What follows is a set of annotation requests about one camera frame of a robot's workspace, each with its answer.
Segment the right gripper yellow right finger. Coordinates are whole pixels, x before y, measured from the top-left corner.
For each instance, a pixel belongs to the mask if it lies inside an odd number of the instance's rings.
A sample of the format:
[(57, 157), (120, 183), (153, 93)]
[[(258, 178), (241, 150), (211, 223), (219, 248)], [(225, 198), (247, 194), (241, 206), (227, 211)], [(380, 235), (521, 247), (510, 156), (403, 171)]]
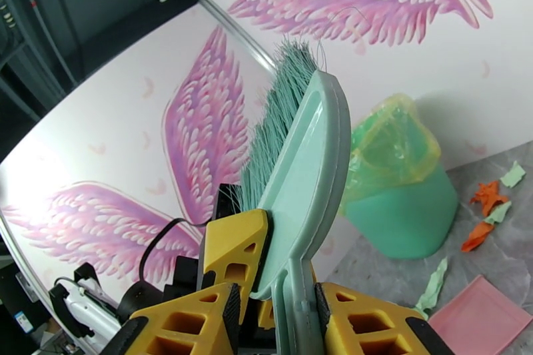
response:
[(407, 319), (415, 310), (341, 285), (315, 284), (325, 354), (429, 354)]

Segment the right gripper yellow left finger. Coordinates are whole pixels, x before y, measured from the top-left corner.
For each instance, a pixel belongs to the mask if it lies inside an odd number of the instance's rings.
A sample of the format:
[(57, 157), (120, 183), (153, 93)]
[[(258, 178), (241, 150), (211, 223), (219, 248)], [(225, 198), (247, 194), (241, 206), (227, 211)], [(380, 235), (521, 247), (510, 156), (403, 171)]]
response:
[(237, 354), (249, 289), (224, 282), (134, 312), (110, 354)]

